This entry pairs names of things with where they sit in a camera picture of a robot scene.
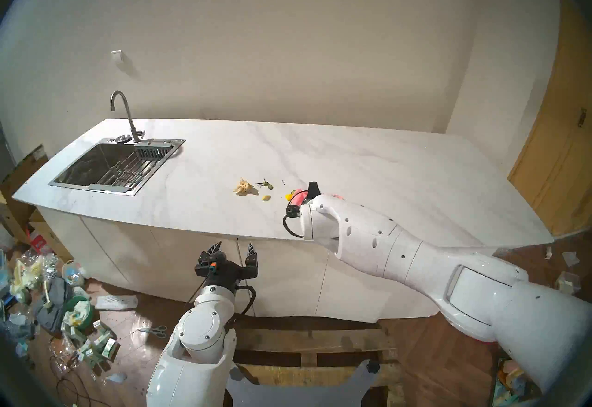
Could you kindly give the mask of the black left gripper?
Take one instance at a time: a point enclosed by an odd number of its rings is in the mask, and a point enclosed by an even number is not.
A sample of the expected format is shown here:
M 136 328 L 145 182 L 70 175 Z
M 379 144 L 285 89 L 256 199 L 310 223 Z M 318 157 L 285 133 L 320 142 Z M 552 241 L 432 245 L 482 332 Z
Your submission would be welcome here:
M 219 286 L 229 291 L 235 291 L 240 282 L 253 279 L 258 276 L 258 253 L 251 242 L 248 244 L 245 266 L 239 266 L 228 260 L 225 254 L 216 254 L 220 251 L 221 241 L 211 245 L 207 254 L 208 259 L 207 286 Z

